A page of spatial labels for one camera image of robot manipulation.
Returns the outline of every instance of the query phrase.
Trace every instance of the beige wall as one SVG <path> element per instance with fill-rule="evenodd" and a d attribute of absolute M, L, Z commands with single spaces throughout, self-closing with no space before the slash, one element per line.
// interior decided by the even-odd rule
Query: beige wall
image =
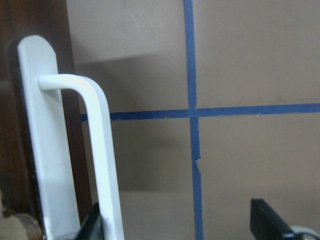
<path fill-rule="evenodd" d="M 76 71 L 102 86 L 111 112 L 188 108 L 182 0 L 67 4 Z M 320 1 L 193 7 L 198 108 L 320 102 Z M 112 131 L 126 239 L 193 240 L 189 120 Z M 257 197 L 320 231 L 318 113 L 206 117 L 199 133 L 205 239 L 253 239 Z"/>

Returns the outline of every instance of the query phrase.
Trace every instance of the vertical blue tape strip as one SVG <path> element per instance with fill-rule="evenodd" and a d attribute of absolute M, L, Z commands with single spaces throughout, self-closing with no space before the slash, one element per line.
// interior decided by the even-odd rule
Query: vertical blue tape strip
<path fill-rule="evenodd" d="M 191 164 L 193 184 L 193 210 L 195 239 L 204 239 L 202 218 L 202 186 L 201 173 L 197 166 L 200 159 L 199 144 L 199 119 L 197 117 L 197 83 L 196 83 L 196 49 L 193 1 L 183 0 L 184 26 L 185 26 L 185 50 L 186 73 L 188 90 L 188 114 L 190 121 Z"/>

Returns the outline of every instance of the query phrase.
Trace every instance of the dark brown wood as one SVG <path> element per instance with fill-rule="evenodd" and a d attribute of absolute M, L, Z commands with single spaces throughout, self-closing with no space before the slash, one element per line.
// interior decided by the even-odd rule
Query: dark brown wood
<path fill-rule="evenodd" d="M 8 207 L 39 220 L 36 176 L 17 58 L 19 41 L 29 35 L 47 39 L 56 51 L 59 72 L 73 73 L 66 2 L 0 0 L 0 186 Z M 62 97 L 82 221 L 92 203 L 78 96 L 73 91 L 64 91 Z"/>

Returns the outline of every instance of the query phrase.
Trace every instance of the door handle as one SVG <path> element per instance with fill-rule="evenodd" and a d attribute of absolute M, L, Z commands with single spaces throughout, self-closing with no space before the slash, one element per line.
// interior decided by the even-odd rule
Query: door handle
<path fill-rule="evenodd" d="M 123 240 L 110 113 L 103 90 L 88 77 L 58 74 L 56 54 L 40 36 L 24 38 L 18 56 L 47 239 L 74 237 L 80 229 L 61 97 L 61 89 L 72 89 L 86 106 L 104 238 Z"/>

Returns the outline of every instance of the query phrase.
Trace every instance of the black plastic part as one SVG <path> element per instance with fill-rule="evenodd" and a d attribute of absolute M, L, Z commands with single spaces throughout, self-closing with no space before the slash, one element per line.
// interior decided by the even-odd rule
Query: black plastic part
<path fill-rule="evenodd" d="M 294 240 L 295 233 L 263 200 L 252 199 L 250 230 L 256 240 Z"/>
<path fill-rule="evenodd" d="M 74 240 L 105 240 L 98 203 L 93 205 Z"/>

